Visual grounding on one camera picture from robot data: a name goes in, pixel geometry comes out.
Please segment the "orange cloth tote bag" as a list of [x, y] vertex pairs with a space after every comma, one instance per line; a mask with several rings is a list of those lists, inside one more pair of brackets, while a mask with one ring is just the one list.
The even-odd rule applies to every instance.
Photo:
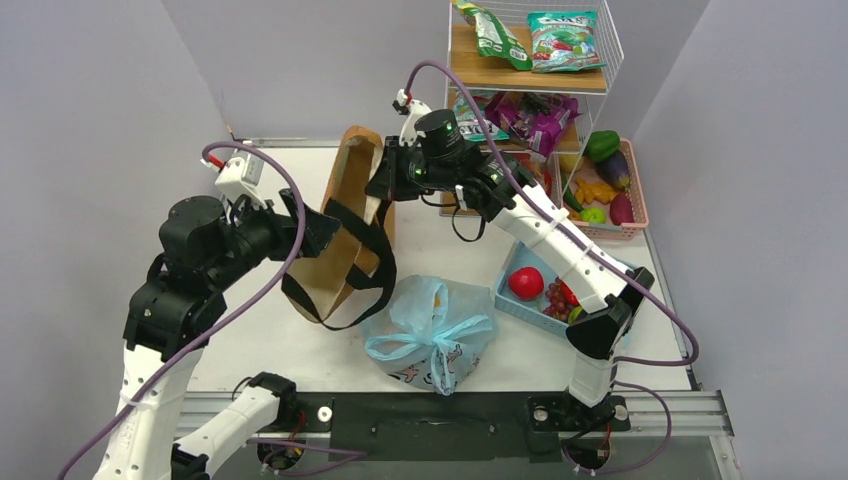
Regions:
[[[282, 278], [281, 290], [296, 311], [330, 331], [360, 325], [383, 310], [394, 293], [394, 206], [365, 192], [383, 153], [376, 132], [352, 126], [344, 133], [321, 209], [340, 222], [340, 229], [318, 257], [294, 261]], [[346, 325], [328, 323], [353, 292], [366, 290], [380, 292], [373, 305]]]

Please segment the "light blue plastic grocery bag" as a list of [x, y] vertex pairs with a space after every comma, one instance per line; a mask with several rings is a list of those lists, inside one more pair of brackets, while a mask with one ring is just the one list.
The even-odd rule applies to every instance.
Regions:
[[478, 368], [498, 334], [489, 288], [426, 275], [400, 280], [361, 331], [366, 355], [384, 374], [442, 396]]

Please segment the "green snack bag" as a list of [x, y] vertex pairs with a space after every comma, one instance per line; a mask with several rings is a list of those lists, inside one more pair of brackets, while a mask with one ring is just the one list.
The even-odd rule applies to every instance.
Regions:
[[532, 59], [527, 50], [494, 13], [471, 1], [453, 0], [453, 8], [474, 29], [477, 53], [484, 58], [498, 58], [517, 71], [531, 71]]

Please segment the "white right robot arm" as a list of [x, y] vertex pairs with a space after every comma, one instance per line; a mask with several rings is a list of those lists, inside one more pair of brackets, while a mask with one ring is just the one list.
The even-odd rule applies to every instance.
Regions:
[[497, 149], [484, 153], [464, 139], [449, 109], [413, 116], [401, 134], [385, 137], [366, 187], [388, 201], [437, 191], [452, 193], [463, 208], [512, 235], [575, 295], [583, 314], [565, 331], [576, 352], [565, 413], [575, 427], [593, 427], [615, 382], [618, 344], [650, 291], [649, 271], [630, 269], [599, 248], [513, 157]]

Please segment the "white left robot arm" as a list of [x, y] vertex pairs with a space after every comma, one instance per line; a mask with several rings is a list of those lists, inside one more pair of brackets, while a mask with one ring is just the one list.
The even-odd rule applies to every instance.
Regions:
[[285, 213], [239, 197], [174, 204], [159, 230], [161, 253], [133, 294], [123, 332], [124, 372], [113, 420], [98, 434], [106, 450], [99, 479], [208, 479], [265, 426], [284, 430], [298, 416], [287, 379], [261, 374], [199, 433], [175, 436], [191, 376], [211, 337], [237, 317], [226, 291], [261, 263], [282, 267], [322, 253], [340, 222], [306, 206], [289, 189]]

